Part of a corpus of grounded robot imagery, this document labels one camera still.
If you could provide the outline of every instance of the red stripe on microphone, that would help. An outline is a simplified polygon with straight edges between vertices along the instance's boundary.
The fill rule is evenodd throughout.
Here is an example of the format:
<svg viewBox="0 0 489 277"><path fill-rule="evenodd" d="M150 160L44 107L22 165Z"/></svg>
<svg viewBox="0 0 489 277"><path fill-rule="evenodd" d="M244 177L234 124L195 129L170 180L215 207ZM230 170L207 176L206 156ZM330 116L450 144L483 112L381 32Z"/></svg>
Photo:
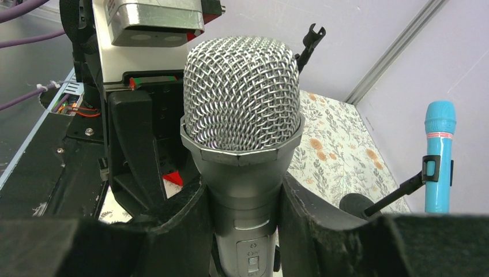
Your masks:
<svg viewBox="0 0 489 277"><path fill-rule="evenodd" d="M433 132L433 133L426 134L427 139L433 139L436 137L440 137L443 139L453 139L453 134L446 133L446 132Z"/></svg>

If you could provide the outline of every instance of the blue microphone head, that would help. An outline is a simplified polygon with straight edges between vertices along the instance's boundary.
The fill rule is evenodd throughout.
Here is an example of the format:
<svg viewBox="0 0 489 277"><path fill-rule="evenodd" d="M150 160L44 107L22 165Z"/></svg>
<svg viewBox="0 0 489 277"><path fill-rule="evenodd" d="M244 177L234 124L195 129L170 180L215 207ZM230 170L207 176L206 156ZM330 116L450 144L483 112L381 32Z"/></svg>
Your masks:
<svg viewBox="0 0 489 277"><path fill-rule="evenodd" d="M426 133L447 132L455 134L455 107L450 101L436 101L428 106L424 120Z"/></svg>

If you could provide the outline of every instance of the round black stand base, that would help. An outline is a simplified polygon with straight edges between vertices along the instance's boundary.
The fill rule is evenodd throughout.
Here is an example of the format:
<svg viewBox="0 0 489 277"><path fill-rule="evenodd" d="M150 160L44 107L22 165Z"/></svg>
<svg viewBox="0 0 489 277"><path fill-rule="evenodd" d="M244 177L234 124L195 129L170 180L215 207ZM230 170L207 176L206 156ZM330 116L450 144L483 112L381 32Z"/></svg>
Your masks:
<svg viewBox="0 0 489 277"><path fill-rule="evenodd" d="M357 218L369 220L378 215L382 215L381 212L376 212L373 216L367 216L365 214L365 209L373 204L374 202L364 195L359 193L348 193L340 201L340 210L356 216Z"/></svg>

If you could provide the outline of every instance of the blue microphone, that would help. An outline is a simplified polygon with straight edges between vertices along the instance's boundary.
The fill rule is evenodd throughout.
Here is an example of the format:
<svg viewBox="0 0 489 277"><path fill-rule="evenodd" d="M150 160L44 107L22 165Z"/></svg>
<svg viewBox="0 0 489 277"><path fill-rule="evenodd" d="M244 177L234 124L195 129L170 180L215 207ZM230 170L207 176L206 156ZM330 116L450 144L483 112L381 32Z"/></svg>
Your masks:
<svg viewBox="0 0 489 277"><path fill-rule="evenodd" d="M428 106L424 129L428 140L423 158L426 180L424 211L448 213L452 184L452 138L455 134L455 107L452 102L436 101Z"/></svg>

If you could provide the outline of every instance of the silver microphone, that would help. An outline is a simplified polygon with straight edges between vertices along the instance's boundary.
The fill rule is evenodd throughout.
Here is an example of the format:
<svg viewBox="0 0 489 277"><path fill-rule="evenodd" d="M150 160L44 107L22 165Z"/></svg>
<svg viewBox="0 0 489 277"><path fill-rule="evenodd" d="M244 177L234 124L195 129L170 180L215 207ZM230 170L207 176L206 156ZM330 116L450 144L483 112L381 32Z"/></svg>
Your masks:
<svg viewBox="0 0 489 277"><path fill-rule="evenodd" d="M180 135L210 191L224 273L270 277L279 192L304 126L294 54L268 38L208 40L183 79Z"/></svg>

